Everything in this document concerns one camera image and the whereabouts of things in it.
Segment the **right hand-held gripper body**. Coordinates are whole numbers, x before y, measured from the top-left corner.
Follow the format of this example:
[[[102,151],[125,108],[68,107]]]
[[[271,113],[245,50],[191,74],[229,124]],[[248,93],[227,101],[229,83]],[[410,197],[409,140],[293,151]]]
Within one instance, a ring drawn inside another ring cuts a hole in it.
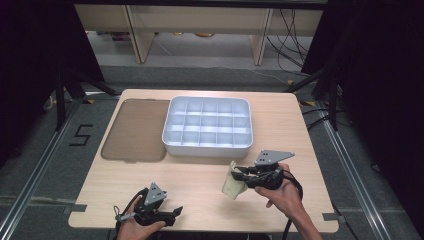
[[[258,174],[245,174],[253,176],[253,179],[246,183],[247,186],[249,188],[260,186],[269,190],[278,189],[284,176],[279,163],[294,156],[293,152],[262,150],[254,161],[254,165],[249,166],[256,167],[259,171]]]

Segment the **pale wooden desk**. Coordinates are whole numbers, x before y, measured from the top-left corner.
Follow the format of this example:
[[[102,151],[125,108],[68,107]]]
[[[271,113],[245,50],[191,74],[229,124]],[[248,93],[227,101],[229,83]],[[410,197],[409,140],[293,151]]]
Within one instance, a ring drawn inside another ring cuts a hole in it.
[[[321,10],[222,7],[162,7],[77,4],[77,14],[88,31],[127,32],[135,60],[143,63],[156,32],[240,34],[250,39],[253,61],[260,65],[269,35],[288,33],[312,37]]]

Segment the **black metal stand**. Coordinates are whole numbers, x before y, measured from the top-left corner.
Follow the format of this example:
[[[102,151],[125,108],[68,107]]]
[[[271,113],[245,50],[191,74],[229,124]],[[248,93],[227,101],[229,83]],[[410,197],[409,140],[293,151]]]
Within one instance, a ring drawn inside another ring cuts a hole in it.
[[[86,96],[86,93],[81,86],[82,82],[88,83],[108,95],[120,95],[120,92],[108,87],[103,81],[91,78],[90,76],[69,67],[62,68],[57,72],[54,81],[57,101],[57,130],[64,125],[66,120],[65,92],[68,92],[72,99],[82,100]]]
[[[326,68],[322,68],[312,75],[306,77],[299,83],[291,85],[284,93],[294,93],[297,90],[307,86],[308,84],[316,82],[316,86],[312,91],[314,100],[323,100],[325,96],[329,101],[329,121],[334,131],[338,130],[336,121],[336,102],[337,102],[337,80],[335,75]]]

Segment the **white compartment box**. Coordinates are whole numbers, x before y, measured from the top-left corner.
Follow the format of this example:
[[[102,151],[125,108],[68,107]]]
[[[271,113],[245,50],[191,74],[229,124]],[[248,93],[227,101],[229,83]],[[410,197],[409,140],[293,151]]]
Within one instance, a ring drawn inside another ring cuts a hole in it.
[[[250,104],[243,98],[174,97],[162,141],[174,156],[244,158],[253,144]]]

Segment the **aluminium floor rail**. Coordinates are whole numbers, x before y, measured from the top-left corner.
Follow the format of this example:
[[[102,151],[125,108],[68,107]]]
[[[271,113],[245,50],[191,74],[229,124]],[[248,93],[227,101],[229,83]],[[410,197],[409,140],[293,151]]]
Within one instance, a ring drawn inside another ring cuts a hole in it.
[[[338,131],[334,129],[333,124],[329,120],[324,121],[324,127],[375,238],[377,240],[392,240],[387,226],[364,185]]]
[[[46,170],[48,169],[67,129],[71,122],[71,119],[75,115],[78,108],[81,106],[81,100],[73,100],[66,111],[65,119],[60,127],[58,127],[50,139],[47,147],[43,154],[38,160],[35,168],[31,172],[31,175],[25,182],[24,187],[13,201],[13,204],[9,208],[6,216],[0,222],[0,240],[9,240],[13,235],[19,221],[21,220],[31,197],[41,182]]]

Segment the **light green sock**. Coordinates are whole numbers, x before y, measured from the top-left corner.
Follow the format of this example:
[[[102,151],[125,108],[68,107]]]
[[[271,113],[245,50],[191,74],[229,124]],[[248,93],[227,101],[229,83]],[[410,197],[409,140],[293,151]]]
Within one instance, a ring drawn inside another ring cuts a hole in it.
[[[235,161],[230,163],[226,179],[222,187],[222,192],[231,199],[235,200],[239,194],[247,190],[247,184],[243,181],[234,180],[231,173],[242,173],[237,169]]]

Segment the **person's left hand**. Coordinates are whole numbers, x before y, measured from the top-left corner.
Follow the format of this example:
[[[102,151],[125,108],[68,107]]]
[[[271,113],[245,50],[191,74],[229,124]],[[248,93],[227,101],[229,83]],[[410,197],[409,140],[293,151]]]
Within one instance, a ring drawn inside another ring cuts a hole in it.
[[[121,224],[116,240],[147,240],[153,233],[165,226],[163,221],[148,226],[139,225],[133,218]]]

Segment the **person's right hand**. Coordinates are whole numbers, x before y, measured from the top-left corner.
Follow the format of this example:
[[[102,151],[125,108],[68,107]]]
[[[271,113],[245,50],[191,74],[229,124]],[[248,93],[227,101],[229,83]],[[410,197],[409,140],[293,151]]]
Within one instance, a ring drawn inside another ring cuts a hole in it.
[[[269,190],[265,187],[255,187],[254,190],[257,194],[267,199],[267,208],[275,206],[291,220],[297,219],[306,213],[299,191],[289,180],[284,180],[277,190]]]

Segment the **translucent brown lid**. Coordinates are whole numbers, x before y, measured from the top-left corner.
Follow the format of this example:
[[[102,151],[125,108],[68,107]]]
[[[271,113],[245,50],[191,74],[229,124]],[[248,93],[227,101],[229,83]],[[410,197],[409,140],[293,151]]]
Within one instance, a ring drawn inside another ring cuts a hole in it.
[[[166,154],[162,132],[169,101],[124,100],[101,150],[107,160],[157,162]]]

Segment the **black curtain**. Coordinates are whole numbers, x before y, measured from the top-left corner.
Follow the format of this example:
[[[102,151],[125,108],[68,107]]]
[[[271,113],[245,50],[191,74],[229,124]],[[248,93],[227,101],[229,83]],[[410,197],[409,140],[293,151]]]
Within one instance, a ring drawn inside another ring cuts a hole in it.
[[[343,99],[374,161],[424,237],[424,0],[328,0],[303,71],[323,67],[348,21]]]
[[[81,73],[104,80],[75,5],[68,0],[0,0],[0,168],[23,142],[55,89]]]

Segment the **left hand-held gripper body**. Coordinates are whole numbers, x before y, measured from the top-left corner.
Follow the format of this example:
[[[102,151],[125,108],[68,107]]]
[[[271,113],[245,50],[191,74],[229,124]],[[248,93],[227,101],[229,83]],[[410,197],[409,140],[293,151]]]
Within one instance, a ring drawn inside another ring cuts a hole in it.
[[[163,221],[166,226],[173,226],[176,221],[176,211],[160,212],[159,208],[167,197],[155,182],[149,188],[140,192],[141,199],[134,208],[135,221],[142,226],[148,226],[156,222]]]

